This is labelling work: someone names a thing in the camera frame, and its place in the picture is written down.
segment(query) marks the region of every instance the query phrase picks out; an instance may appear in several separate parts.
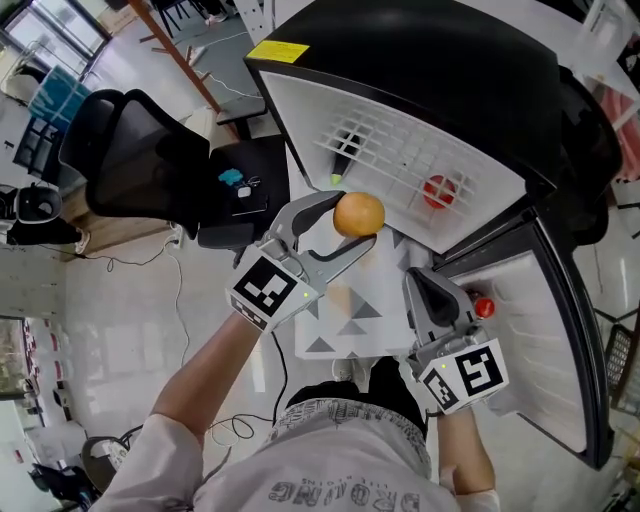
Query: white floor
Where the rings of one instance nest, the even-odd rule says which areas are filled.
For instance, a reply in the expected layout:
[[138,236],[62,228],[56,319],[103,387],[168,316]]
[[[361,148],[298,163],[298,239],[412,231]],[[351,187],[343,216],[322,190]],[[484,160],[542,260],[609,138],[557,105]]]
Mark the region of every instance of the white floor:
[[[158,252],[166,235],[146,238],[106,251],[129,261],[144,261]],[[576,260],[594,304],[612,314],[634,307],[640,297],[640,263],[633,258],[640,241],[632,241],[612,214],[610,230],[598,244],[600,284],[593,247],[581,248]],[[229,308],[224,283],[231,270],[231,253],[202,249],[190,242],[176,252],[184,285],[180,310],[191,336],[187,358],[216,330]],[[175,263],[162,256],[145,267],[106,260],[76,260],[67,264],[66,328],[73,347],[73,393],[78,420],[90,435],[117,435],[144,421],[166,380],[178,369],[185,338],[174,312],[178,286]],[[297,360],[292,330],[279,331],[289,369],[283,404],[297,389],[330,377],[329,362]],[[225,402],[219,418],[250,412],[269,418],[282,385],[280,361],[270,338],[260,341]],[[426,391],[416,389],[419,401]],[[600,510],[620,467],[613,458],[600,472],[583,465],[518,417],[498,419],[477,408],[481,434],[498,475],[505,511]],[[614,413],[612,425],[629,432],[636,421]],[[264,439],[267,422],[251,420],[256,436],[240,441],[232,460],[250,455]],[[235,439],[216,430],[218,442]],[[614,454],[627,445],[618,440]],[[214,467],[226,453],[207,439],[205,463]]]

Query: red object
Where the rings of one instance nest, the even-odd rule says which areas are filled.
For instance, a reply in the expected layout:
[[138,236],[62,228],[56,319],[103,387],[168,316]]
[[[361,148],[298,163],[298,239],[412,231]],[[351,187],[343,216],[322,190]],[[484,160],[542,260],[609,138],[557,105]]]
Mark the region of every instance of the red object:
[[478,318],[489,318],[496,312],[496,305],[487,297],[480,297],[473,302],[473,307]]
[[[440,185],[442,183],[442,180],[444,180],[445,188],[448,188],[449,190],[451,190],[451,192],[456,191],[456,186],[453,184],[453,182],[451,180],[445,179],[445,177],[440,174],[435,174],[429,178],[429,180],[424,184],[424,191],[427,194],[431,194],[433,197],[437,197],[442,203],[451,204],[453,203],[453,196],[451,194],[447,194],[446,191],[434,185],[434,183],[437,183],[438,185]],[[423,196],[423,197],[424,197],[424,200],[427,202],[427,204],[432,208],[435,208],[437,210],[446,208],[445,205],[439,203],[438,201],[436,201],[435,199],[432,199],[429,196]]]

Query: blue object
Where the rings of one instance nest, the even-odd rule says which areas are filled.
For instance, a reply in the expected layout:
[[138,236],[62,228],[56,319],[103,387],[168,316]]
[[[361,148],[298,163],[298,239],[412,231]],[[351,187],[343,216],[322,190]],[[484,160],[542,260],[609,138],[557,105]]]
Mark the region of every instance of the blue object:
[[90,92],[61,66],[55,66],[36,90],[29,112],[65,133]]
[[218,176],[218,181],[224,181],[232,187],[236,183],[244,181],[244,175],[238,169],[229,169]]

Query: mesh chair back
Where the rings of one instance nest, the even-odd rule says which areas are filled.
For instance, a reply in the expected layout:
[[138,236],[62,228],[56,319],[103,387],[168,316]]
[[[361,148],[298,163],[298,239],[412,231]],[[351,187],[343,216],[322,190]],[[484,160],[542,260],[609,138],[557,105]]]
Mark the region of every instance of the mesh chair back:
[[90,94],[74,116],[64,136],[58,160],[64,167],[93,178],[108,145],[109,120],[124,99],[120,91],[104,89]]
[[125,94],[107,137],[99,172],[87,184],[89,208],[107,217],[173,221],[194,238],[207,197],[209,142],[139,90]]

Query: white t-shirt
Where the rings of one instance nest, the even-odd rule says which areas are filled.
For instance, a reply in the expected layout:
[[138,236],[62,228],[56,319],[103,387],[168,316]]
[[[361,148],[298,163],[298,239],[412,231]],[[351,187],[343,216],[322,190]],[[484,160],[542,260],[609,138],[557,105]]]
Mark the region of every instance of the white t-shirt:
[[93,512],[496,512],[495,491],[455,497],[429,481],[420,430],[371,404],[323,398],[284,411],[251,457],[202,477],[182,424],[150,416]]

